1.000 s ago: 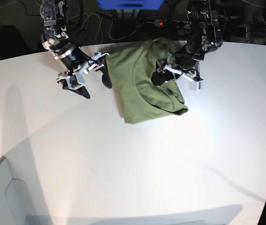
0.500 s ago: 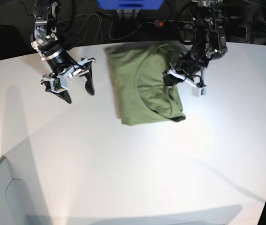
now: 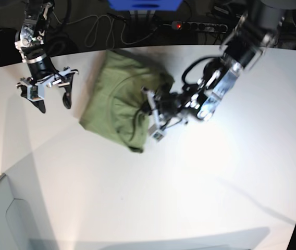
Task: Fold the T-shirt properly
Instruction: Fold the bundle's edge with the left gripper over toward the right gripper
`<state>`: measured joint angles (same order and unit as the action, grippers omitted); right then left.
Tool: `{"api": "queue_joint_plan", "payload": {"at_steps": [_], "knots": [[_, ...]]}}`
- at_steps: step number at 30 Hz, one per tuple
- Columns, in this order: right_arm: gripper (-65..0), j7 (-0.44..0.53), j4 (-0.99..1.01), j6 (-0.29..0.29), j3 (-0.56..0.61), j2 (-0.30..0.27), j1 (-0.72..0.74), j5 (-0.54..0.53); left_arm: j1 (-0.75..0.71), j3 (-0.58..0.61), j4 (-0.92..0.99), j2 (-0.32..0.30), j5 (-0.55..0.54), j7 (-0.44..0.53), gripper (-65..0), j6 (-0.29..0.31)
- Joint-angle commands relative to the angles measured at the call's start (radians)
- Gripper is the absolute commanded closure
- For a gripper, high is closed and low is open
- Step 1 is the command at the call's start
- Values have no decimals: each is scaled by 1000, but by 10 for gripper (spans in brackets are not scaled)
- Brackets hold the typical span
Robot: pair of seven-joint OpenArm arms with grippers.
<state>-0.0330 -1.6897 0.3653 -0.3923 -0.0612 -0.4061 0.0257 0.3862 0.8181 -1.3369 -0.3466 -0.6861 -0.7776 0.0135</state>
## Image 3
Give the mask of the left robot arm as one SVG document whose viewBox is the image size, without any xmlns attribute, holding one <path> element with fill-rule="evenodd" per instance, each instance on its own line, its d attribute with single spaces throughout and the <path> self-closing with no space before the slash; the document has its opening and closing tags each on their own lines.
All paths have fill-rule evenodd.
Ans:
<svg viewBox="0 0 296 250">
<path fill-rule="evenodd" d="M 222 55 L 194 61 L 182 74 L 181 93 L 170 92 L 167 82 L 155 91 L 143 87 L 146 100 L 137 112 L 152 115 L 157 131 L 164 131 L 174 118 L 186 122 L 188 114 L 208 121 L 239 75 L 274 43 L 284 13 L 274 1 L 254 1 L 222 43 Z"/>
</svg>

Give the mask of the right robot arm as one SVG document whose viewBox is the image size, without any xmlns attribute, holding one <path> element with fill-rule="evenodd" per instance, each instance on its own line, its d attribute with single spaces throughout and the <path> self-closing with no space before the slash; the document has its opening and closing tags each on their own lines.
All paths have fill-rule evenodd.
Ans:
<svg viewBox="0 0 296 250">
<path fill-rule="evenodd" d="M 66 92 L 71 92 L 73 77 L 78 70 L 64 68 L 59 71 L 53 65 L 45 49 L 45 39 L 50 27 L 54 1 L 27 1 L 24 9 L 24 20 L 17 33 L 15 47 L 26 63 L 30 75 L 20 79 L 20 85 L 37 85 L 54 77 L 49 86 L 57 84 Z"/>
</svg>

